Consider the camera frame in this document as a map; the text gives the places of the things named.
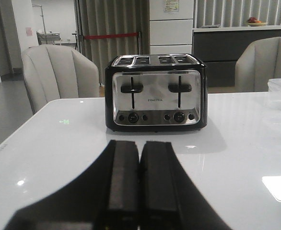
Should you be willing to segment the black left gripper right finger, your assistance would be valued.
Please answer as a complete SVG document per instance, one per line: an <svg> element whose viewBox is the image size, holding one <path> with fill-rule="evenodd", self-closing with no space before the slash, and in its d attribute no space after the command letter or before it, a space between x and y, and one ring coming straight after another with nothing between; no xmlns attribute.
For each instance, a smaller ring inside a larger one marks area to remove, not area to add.
<svg viewBox="0 0 281 230"><path fill-rule="evenodd" d="M140 172L142 230L230 229L193 184L170 142L146 142Z"/></svg>

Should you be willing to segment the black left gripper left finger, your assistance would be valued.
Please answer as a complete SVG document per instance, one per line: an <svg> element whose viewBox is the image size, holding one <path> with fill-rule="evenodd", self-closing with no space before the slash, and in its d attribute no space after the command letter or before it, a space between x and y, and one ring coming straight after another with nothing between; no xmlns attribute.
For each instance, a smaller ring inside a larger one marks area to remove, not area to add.
<svg viewBox="0 0 281 230"><path fill-rule="evenodd" d="M139 154L111 140L94 163L55 193L19 209L8 230L136 230Z"/></svg>

